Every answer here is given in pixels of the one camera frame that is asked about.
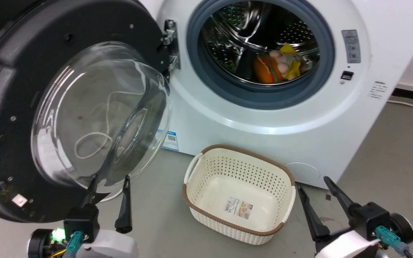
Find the label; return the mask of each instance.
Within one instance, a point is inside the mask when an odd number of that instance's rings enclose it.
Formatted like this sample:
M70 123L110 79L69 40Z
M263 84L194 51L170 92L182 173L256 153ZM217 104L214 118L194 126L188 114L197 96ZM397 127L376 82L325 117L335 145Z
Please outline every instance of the label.
M229 197L224 211L244 219L249 219L253 205L234 197Z
M165 137L165 141L162 144L162 148L175 150L179 152L179 148L177 145L177 136L175 132L168 131L167 136Z
M357 31L355 29L343 30L342 36L347 50L347 62L349 64L361 63L361 51Z
M18 207L22 207L26 202L28 201L23 195L17 194L13 199L12 199L14 204L17 204Z
M375 81L371 89L369 90L369 93L367 94L367 96L370 98L381 100L384 98L387 91L388 91L388 86L386 86L386 83L381 82L381 81Z

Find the orange toy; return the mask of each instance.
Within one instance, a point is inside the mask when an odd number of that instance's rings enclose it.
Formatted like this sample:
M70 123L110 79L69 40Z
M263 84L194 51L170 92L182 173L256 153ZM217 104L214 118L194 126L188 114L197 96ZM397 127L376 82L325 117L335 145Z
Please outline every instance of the orange toy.
M277 61L268 54L256 57L254 60L254 73L262 83L283 82L283 77L278 70Z

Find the warning label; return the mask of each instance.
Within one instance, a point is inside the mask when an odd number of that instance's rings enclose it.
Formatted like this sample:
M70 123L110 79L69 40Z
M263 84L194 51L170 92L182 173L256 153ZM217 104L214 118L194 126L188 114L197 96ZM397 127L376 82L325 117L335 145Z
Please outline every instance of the warning label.
M381 100L384 98L387 91L388 91L388 86L386 85L386 83L381 82L381 81L375 81L372 84L372 87L369 90L369 93L367 94L367 96L370 98Z
M361 51L359 48L358 33L355 29L343 30L342 36L347 51L348 63L361 63Z

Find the brown rim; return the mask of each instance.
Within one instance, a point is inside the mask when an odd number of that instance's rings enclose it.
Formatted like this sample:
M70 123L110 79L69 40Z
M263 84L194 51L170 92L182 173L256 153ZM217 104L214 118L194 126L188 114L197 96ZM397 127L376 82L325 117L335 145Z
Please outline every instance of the brown rim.
M213 149L226 149L226 150L231 150L231 151L234 151L234 152L240 152L240 153L243 153L245 155L249 155L251 157L255 157L255 158L263 160L267 163L270 163L270 164L274 165L275 167L278 167L278 168L282 169L283 171L285 171L285 173L290 178L291 185L295 186L294 177L291 174L291 172L288 170L288 168L286 168L284 165L281 165L281 164L279 164L279 163L277 163L277 162L275 162L275 161L273 161L273 160L271 160L267 157L264 157L264 156L261 156L259 154L255 154L253 152L249 152L247 150L243 150L243 149L240 149L240 148L232 147L232 146L229 146L229 145L220 145L220 144L212 145L210 147L207 147L206 149L202 150L201 153L205 154L206 152L208 152L210 150L213 150ZM214 216L214 215L198 208L197 206L195 206L187 197L187 184L185 184L185 183L182 185L182 195L184 196L184 200L186 201L187 205L189 205L189 207L191 207L195 211L200 212L201 214L209 217L210 219L213 219L213 220L216 220L217 222L225 224L226 226L232 227L232 228L237 229L237 230L241 230L241 231L246 232L246 233L250 233L250 234L253 234L253 235L258 235L260 237L265 237L267 235L273 235L273 234L277 233L284 225L284 223L281 222L280 224L278 224L277 227L275 227L274 229L272 229L270 231L266 231L266 232L259 232L259 231L255 231L255 230L250 230L250 229L247 229L247 228L244 228L244 227L240 227L239 225L227 222L223 219L220 219L220 218L218 218L218 217L216 217L216 216Z

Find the teal connector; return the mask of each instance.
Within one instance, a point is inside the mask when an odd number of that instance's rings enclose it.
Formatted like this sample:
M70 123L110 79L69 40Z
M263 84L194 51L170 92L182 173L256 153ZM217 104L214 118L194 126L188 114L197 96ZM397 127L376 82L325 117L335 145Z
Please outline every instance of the teal connector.
M395 233L391 232L384 226L378 226L375 229L375 236L380 239L385 244L395 248L395 246L401 242L401 238L395 235Z
M63 255L64 258L74 258L76 253L84 243L84 234L80 231L76 231L72 234L71 239L66 246L66 252Z
M406 252L409 252L409 246L401 242L400 237L384 226L378 226L375 229L375 236L386 245L392 247L400 256L405 256Z

